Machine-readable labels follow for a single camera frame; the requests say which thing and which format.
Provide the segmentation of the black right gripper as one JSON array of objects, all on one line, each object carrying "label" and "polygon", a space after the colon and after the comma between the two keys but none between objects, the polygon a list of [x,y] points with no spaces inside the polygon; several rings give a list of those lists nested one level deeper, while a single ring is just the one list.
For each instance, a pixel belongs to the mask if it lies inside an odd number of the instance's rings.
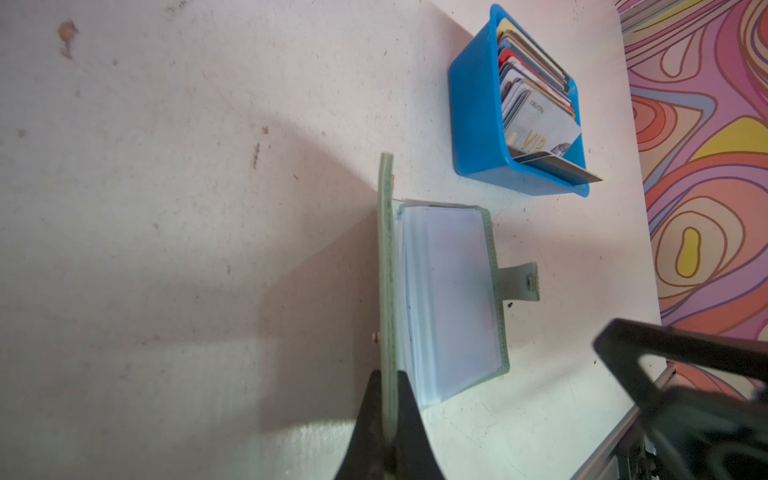
[{"label": "black right gripper", "polygon": [[644,372],[645,355],[767,380],[767,344],[616,318],[593,349],[641,408],[661,479],[765,479],[767,396],[738,400],[673,387],[661,393]]}]

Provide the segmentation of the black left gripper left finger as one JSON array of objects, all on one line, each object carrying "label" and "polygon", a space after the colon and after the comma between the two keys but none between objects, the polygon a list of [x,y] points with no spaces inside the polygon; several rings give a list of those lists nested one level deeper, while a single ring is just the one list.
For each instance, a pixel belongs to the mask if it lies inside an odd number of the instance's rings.
[{"label": "black left gripper left finger", "polygon": [[371,373],[346,454],[336,480],[381,480],[385,477],[381,372]]}]

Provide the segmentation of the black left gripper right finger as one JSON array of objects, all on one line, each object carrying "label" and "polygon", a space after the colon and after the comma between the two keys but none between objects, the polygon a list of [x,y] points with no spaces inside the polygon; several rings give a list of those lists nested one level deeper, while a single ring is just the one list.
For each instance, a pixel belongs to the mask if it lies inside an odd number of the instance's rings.
[{"label": "black left gripper right finger", "polygon": [[396,479],[445,478],[432,451],[418,403],[407,374],[399,371],[398,418],[394,439],[394,476]]}]

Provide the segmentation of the green card holder wallet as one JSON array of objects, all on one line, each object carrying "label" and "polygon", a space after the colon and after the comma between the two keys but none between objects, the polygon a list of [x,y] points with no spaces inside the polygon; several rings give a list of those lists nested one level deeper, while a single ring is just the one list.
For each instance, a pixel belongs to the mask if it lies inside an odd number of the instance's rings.
[{"label": "green card holder wallet", "polygon": [[504,304],[540,299],[536,263],[501,268],[480,206],[397,200],[394,157],[378,178],[382,430],[400,417],[399,376],[425,409],[510,370]]}]

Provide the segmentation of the stack of credit cards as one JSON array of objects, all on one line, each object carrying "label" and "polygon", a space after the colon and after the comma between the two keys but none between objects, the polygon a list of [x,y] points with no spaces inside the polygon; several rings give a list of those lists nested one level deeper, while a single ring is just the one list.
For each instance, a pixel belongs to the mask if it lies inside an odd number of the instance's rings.
[{"label": "stack of credit cards", "polygon": [[508,18],[496,27],[504,144],[512,159],[572,185],[599,176],[565,158],[581,138],[571,78]]}]

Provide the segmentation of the blue plastic card tray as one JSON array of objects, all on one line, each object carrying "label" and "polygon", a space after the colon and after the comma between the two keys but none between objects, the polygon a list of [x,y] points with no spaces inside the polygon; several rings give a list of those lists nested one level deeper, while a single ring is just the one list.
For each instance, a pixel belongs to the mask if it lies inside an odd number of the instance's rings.
[{"label": "blue plastic card tray", "polygon": [[498,24],[513,18],[498,4],[488,22],[448,68],[453,165],[460,176],[530,196],[573,193],[586,198],[590,186],[572,185],[516,162],[504,141],[497,55]]}]

